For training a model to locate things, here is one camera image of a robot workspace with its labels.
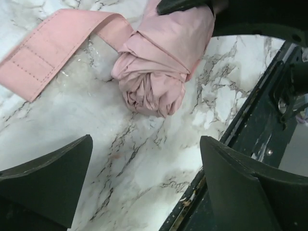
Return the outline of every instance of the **marble surface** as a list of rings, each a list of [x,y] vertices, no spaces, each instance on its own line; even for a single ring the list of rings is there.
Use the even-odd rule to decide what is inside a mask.
[[[145,0],[1,0],[0,60],[60,8],[123,14]],[[111,80],[117,53],[95,35],[33,103],[0,86],[0,170],[90,134],[94,140],[73,231],[157,231],[202,166],[201,135],[219,139],[282,45],[260,36],[212,38],[181,109],[167,119],[129,111]]]

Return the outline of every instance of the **folded pink cloth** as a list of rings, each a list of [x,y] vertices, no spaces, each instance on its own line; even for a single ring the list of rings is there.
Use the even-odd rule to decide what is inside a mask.
[[[205,53],[215,19],[207,6],[158,16],[159,2],[149,1],[111,74],[131,110],[166,117],[179,109],[184,83]]]

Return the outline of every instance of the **white marble table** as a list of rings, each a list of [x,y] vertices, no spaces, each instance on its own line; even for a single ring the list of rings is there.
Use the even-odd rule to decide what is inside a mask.
[[[123,14],[146,0],[1,0],[0,60],[60,8]],[[282,45],[260,36],[213,38],[181,109],[133,114],[110,70],[117,57],[91,36],[34,103],[0,87],[0,170],[90,134],[94,148],[73,231],[157,231],[201,168],[201,135],[219,139]]]

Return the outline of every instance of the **pink strap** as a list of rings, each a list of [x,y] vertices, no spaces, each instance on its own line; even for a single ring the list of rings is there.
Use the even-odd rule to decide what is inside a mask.
[[[94,30],[116,51],[133,32],[117,13],[58,10],[0,63],[0,84],[33,102]]]

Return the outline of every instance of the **screw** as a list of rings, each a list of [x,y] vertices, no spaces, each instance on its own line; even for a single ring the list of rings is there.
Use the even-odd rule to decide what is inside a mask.
[[[268,149],[267,155],[272,155],[273,151],[271,149]]]

